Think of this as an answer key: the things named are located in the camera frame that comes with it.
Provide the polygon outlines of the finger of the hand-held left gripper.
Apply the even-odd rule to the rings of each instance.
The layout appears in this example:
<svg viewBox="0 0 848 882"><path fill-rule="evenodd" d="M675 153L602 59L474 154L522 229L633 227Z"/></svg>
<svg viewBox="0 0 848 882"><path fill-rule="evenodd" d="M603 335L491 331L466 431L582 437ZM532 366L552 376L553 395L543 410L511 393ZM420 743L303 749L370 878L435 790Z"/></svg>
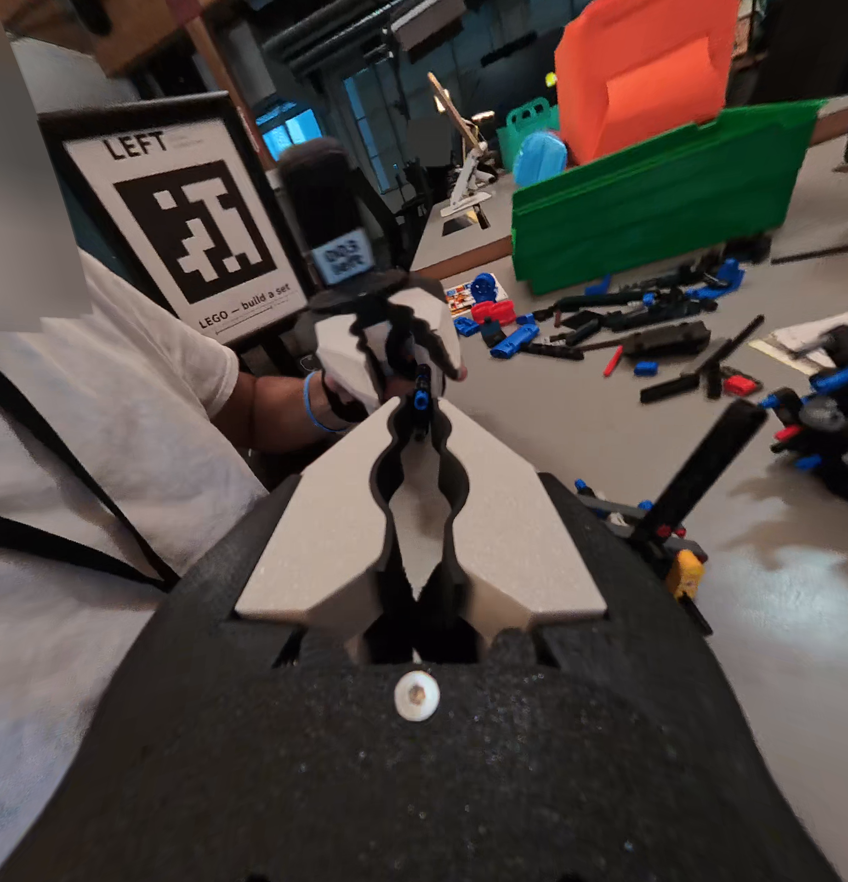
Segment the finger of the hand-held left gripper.
<svg viewBox="0 0 848 882"><path fill-rule="evenodd" d="M316 355L343 401L374 413L384 401L386 323L353 330L357 317L342 314L315 325Z"/></svg>
<svg viewBox="0 0 848 882"><path fill-rule="evenodd" d="M395 294L395 307L415 362L426 364L435 379L463 381L460 335L444 297L420 287L406 288Z"/></svg>

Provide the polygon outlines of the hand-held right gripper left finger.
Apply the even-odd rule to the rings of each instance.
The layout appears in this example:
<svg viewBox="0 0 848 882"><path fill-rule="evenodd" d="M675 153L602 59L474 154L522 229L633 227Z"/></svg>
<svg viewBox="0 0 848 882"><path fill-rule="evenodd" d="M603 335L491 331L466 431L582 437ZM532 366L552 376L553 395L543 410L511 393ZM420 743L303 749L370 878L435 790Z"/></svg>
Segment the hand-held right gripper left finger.
<svg viewBox="0 0 848 882"><path fill-rule="evenodd" d="M308 466L234 607L251 621L303 626L367 662L364 633L410 583L374 470L395 442L393 398Z"/></svg>

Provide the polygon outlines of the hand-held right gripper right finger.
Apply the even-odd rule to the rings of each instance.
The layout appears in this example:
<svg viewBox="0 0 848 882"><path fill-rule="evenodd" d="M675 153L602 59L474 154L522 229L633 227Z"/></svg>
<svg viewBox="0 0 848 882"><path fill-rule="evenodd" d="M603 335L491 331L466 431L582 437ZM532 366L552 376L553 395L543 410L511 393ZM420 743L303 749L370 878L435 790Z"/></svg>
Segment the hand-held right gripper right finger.
<svg viewBox="0 0 848 882"><path fill-rule="evenodd" d="M607 611L537 470L444 399L417 445L417 590L427 662L476 662L504 631Z"/></svg>

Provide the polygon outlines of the small black-blue lego pin assembly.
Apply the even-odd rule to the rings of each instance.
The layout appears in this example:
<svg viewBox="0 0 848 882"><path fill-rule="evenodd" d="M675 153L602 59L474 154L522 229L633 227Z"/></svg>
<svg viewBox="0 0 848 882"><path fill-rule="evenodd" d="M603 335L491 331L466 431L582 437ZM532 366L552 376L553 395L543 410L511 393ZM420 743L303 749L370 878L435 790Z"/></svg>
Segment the small black-blue lego pin assembly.
<svg viewBox="0 0 848 882"><path fill-rule="evenodd" d="M418 364L410 407L411 435L422 443L430 433L433 420L432 369L427 363Z"/></svg>

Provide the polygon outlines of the lego frame sub-assembly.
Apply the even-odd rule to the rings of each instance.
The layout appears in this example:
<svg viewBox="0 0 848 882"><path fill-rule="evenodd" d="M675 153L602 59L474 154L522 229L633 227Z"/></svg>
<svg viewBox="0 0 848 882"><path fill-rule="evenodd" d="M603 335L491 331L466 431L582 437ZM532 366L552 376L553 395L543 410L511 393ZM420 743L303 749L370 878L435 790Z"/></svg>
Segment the lego frame sub-assembly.
<svg viewBox="0 0 848 882"><path fill-rule="evenodd" d="M583 505L643 559L706 637L713 630L695 599L708 555L688 538L684 521L766 420L760 405L733 401L657 500L645 506L608 501L585 481L575 481Z"/></svg>

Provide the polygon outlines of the lego instruction booklet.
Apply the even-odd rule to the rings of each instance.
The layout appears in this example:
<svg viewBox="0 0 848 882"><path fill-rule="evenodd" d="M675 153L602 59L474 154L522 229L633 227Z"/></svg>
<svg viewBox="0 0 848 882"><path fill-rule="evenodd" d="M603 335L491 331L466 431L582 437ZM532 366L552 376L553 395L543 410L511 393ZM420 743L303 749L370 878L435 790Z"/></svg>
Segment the lego instruction booklet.
<svg viewBox="0 0 848 882"><path fill-rule="evenodd" d="M818 344L839 325L848 325L848 311L819 320L779 328L764 339L753 339L748 346L758 352L812 376L830 369L834 362Z"/></svg>

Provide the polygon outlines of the person's left forearm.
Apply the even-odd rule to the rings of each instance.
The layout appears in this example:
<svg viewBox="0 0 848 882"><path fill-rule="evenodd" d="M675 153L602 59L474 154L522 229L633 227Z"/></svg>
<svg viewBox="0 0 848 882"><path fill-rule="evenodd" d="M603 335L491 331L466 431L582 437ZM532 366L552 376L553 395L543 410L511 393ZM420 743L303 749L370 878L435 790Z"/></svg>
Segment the person's left forearm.
<svg viewBox="0 0 848 882"><path fill-rule="evenodd" d="M326 439L308 421L305 379L256 378L241 371L210 422L232 446L265 454L297 452Z"/></svg>

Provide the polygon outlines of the lego sticker sheet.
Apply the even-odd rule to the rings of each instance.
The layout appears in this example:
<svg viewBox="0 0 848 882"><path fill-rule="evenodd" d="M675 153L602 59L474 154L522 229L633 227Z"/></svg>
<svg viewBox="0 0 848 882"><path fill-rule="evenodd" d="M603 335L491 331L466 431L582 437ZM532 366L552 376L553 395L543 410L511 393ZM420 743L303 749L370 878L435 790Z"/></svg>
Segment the lego sticker sheet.
<svg viewBox="0 0 848 882"><path fill-rule="evenodd" d="M480 281L477 276L472 281L445 288L444 294L450 306L452 318L469 317L472 314L472 308L478 302L474 296L474 289L482 288L486 294L492 294L493 297L490 299L497 303L508 299L504 287L492 273L486 272L480 275L485 278L484 281Z"/></svg>

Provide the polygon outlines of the scatter of large lego parts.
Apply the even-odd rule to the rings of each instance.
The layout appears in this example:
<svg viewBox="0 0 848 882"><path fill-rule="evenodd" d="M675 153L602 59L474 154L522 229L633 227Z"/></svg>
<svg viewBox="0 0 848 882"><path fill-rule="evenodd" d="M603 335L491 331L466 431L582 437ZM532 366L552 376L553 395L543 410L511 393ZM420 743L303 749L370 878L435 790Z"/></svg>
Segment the scatter of large lego parts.
<svg viewBox="0 0 848 882"><path fill-rule="evenodd" d="M591 352L614 353L622 345L634 375L654 378L662 359L706 352L714 342L706 318L721 298L741 288L746 265L760 263L770 249L767 236L731 241L638 281L615 285L608 273L582 293L531 310L515 304L507 292L508 299L497 303L492 294L474 289L478 302L472 314L453 320L462 337L478 336L496 360L524 354L578 363Z"/></svg>

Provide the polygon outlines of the lego chassis with grey motor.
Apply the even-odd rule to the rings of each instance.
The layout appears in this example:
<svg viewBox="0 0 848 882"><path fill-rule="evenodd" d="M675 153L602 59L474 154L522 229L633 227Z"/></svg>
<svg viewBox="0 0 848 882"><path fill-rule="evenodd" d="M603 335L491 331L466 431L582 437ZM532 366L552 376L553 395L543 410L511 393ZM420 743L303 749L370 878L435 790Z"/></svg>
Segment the lego chassis with grey motor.
<svg viewBox="0 0 848 882"><path fill-rule="evenodd" d="M848 322L830 319L784 349L791 362L809 362L816 371L806 394L782 387L761 401L781 424L770 450L848 502Z"/></svg>

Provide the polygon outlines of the long black lego axle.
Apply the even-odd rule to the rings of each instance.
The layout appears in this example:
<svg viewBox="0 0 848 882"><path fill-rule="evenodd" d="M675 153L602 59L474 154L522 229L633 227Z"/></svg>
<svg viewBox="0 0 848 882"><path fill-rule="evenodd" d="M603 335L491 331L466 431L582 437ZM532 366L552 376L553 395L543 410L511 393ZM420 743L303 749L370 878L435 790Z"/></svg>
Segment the long black lego axle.
<svg viewBox="0 0 848 882"><path fill-rule="evenodd" d="M827 259L848 254L848 243L826 247L822 249L813 249L802 251L790 255L785 255L771 259L772 266L784 266L793 263L799 263L809 260Z"/></svg>

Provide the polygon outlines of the blue wristband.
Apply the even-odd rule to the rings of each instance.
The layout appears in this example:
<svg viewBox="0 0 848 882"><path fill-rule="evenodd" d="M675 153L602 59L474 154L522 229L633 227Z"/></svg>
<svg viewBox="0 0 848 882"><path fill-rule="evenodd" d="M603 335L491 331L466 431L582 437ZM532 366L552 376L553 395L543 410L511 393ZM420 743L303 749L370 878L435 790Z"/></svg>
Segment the blue wristband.
<svg viewBox="0 0 848 882"><path fill-rule="evenodd" d="M309 373L302 387L302 401L309 423L319 432L344 435L350 424L340 419L332 407L329 383L323 370Z"/></svg>

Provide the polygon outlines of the neighbouring grey table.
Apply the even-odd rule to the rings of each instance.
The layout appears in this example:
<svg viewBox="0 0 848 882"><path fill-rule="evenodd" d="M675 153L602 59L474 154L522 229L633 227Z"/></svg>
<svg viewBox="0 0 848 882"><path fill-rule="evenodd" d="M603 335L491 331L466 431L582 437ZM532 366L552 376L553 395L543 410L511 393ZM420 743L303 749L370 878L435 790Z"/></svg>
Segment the neighbouring grey table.
<svg viewBox="0 0 848 882"><path fill-rule="evenodd" d="M431 279L445 280L461 272L511 255L513 194L517 189L511 174L502 175L485 188L491 197L475 206L484 217L482 226L473 209L443 218L440 211L449 202L436 203L427 218L410 269Z"/></svg>

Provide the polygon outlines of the green plastic bin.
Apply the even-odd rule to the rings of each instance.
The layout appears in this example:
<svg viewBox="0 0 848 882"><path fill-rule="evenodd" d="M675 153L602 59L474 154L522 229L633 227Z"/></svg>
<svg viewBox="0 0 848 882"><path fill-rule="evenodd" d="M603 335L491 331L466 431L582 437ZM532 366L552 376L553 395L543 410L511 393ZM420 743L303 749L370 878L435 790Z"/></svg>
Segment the green plastic bin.
<svg viewBox="0 0 848 882"><path fill-rule="evenodd" d="M517 280L550 294L782 226L824 103L727 108L518 189Z"/></svg>

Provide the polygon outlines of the orange plastic bin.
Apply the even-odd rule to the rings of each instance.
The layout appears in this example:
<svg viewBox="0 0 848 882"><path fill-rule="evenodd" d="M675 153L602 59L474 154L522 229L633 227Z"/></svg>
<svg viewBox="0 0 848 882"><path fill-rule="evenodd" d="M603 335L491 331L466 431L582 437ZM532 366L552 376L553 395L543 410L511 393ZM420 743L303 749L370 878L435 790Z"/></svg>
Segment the orange plastic bin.
<svg viewBox="0 0 848 882"><path fill-rule="evenodd" d="M739 3L594 1L554 52L560 133L584 165L726 103Z"/></svg>

